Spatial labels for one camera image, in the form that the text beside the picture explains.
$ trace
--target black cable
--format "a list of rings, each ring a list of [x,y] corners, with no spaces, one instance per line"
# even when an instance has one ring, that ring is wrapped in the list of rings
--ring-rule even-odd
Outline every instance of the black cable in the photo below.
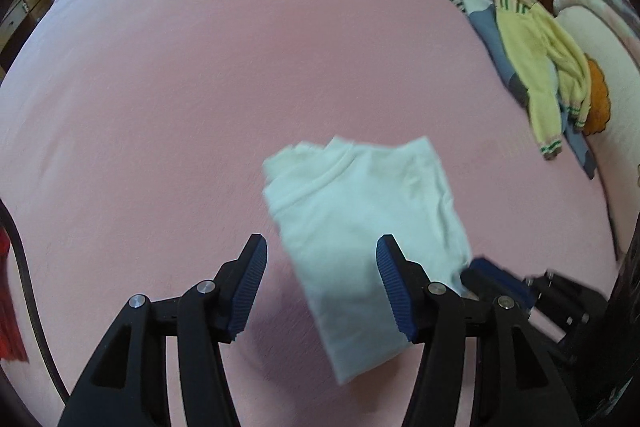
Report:
[[[45,338],[44,330],[42,329],[40,315],[38,315],[38,308],[36,306],[36,298],[33,295],[33,285],[31,285],[31,276],[29,274],[29,266],[27,264],[27,257],[24,254],[22,240],[20,240],[20,234],[15,226],[14,218],[11,217],[11,214],[4,206],[4,203],[2,203],[2,200],[0,200],[0,225],[6,230],[6,233],[9,236],[9,241],[11,241],[11,246],[14,248],[15,262],[18,265],[18,274],[20,275],[24,301],[27,304],[27,311],[29,312],[29,319],[31,320],[31,328],[33,328],[33,333],[36,337],[36,342],[38,343],[38,349],[42,355],[42,360],[44,360],[44,365],[49,372],[49,376],[51,377],[53,385],[58,391],[60,398],[66,404],[69,400],[69,392],[66,390],[65,383],[62,381],[56,364],[53,361],[49,344],[47,344],[47,339]]]

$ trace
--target blue gripper pad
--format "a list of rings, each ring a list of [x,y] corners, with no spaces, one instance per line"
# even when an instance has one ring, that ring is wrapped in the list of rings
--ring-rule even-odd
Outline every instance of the blue gripper pad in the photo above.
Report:
[[[225,332],[226,339],[222,341],[233,341],[244,331],[266,266],[267,242],[254,233],[238,259],[220,268],[214,279],[220,286],[215,322],[216,327]]]
[[[460,279],[481,300],[493,300],[500,295],[508,295],[522,309],[530,310],[536,305],[536,296],[524,282],[484,257],[471,261]]]
[[[423,286],[429,283],[422,266],[407,261],[392,235],[383,235],[376,246],[376,263],[396,325],[410,342],[419,341],[425,327]]]

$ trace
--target wooden cabinet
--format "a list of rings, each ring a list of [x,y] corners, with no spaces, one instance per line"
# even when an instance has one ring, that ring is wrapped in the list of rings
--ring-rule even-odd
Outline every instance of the wooden cabinet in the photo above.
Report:
[[[53,0],[17,0],[0,23],[0,82]]]

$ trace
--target white t-shirt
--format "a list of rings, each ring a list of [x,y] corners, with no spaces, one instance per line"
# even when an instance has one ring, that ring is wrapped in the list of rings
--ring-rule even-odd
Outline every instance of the white t-shirt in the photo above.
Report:
[[[462,291],[471,251],[425,137],[397,148],[338,137],[326,147],[302,142],[267,158],[264,173],[264,198],[338,383],[408,346],[376,265],[382,235],[393,234],[431,281]]]

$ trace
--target pink cloth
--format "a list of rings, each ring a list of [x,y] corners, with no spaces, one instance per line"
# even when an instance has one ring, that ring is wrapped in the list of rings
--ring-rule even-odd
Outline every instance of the pink cloth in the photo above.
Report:
[[[267,156],[335,135],[427,135],[476,255],[610,291],[602,187],[570,154],[539,156],[448,0],[56,0],[0,86],[0,190],[68,388],[130,295],[181,295],[261,232],[269,262],[248,326],[222,346],[242,425],[400,425],[421,348],[339,387],[262,199]],[[53,427],[62,403],[11,258],[9,276],[31,363],[4,367]]]

